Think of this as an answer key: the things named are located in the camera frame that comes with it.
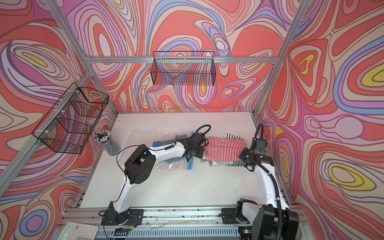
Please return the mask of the red white striped shirt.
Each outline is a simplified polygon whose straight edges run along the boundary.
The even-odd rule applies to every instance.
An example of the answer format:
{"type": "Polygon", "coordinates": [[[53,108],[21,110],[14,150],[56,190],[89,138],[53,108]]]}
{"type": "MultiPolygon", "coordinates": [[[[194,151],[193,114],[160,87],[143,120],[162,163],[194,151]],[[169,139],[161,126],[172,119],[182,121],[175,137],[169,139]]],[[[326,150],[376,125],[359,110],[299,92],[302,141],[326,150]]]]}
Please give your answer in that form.
{"type": "Polygon", "coordinates": [[[241,152],[247,147],[242,139],[209,137],[204,158],[208,161],[231,163],[239,161],[241,152]]]}

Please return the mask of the clear vacuum bag blue zipper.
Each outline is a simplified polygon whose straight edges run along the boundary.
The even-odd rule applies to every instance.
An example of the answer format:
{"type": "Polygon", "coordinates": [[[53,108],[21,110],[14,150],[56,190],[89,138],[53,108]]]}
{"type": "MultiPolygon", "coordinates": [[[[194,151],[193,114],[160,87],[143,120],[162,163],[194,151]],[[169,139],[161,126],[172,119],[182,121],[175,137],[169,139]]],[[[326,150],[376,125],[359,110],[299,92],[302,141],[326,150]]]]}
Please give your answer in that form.
{"type": "Polygon", "coordinates": [[[194,157],[185,156],[182,140],[188,139],[194,132],[164,132],[154,130],[133,130],[128,136],[121,160],[127,160],[129,154],[139,146],[147,147],[156,162],[154,170],[187,170],[193,168],[194,157]]]}

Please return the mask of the black white striped tank top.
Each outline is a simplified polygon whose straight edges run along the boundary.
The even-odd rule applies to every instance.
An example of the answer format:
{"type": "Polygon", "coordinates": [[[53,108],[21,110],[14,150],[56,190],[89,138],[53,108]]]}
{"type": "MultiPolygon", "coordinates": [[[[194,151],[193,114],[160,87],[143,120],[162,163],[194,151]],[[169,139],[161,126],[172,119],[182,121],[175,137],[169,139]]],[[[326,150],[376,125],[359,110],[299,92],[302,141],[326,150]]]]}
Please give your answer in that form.
{"type": "Polygon", "coordinates": [[[233,139],[233,140],[241,139],[241,137],[235,136],[235,135],[232,135],[232,134],[222,134],[221,138],[233,139]]]}

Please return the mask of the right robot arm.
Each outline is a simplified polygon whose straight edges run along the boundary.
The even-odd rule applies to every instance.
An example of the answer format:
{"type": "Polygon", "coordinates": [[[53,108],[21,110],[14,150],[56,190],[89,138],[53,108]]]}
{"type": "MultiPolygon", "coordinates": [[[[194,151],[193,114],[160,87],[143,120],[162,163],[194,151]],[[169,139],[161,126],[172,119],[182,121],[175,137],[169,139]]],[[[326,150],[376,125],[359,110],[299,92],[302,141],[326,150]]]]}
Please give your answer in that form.
{"type": "Polygon", "coordinates": [[[300,240],[299,215],[290,210],[276,179],[276,169],[272,157],[266,152],[264,125],[259,124],[249,148],[244,148],[239,156],[245,167],[253,172],[261,190],[261,204],[240,199],[236,215],[239,222],[252,225],[253,240],[300,240]]]}

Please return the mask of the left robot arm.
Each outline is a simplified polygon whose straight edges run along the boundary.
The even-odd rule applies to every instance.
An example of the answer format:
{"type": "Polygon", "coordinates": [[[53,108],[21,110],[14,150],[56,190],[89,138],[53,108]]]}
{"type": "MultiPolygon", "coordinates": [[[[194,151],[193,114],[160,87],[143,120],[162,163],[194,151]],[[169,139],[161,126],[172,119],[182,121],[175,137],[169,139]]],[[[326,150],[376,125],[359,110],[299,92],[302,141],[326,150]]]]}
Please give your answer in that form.
{"type": "Polygon", "coordinates": [[[211,125],[202,125],[190,137],[175,139],[171,144],[159,147],[136,145],[136,149],[126,160],[124,167],[120,167],[125,180],[119,195],[110,202],[106,210],[99,212],[99,216],[102,217],[101,225],[126,225],[129,219],[133,219],[136,221],[133,225],[138,226],[141,222],[139,217],[128,213],[136,186],[146,181],[154,166],[160,162],[174,158],[183,158],[189,162],[191,158],[202,158],[205,148],[209,145],[206,134],[211,128],[211,125]]]}

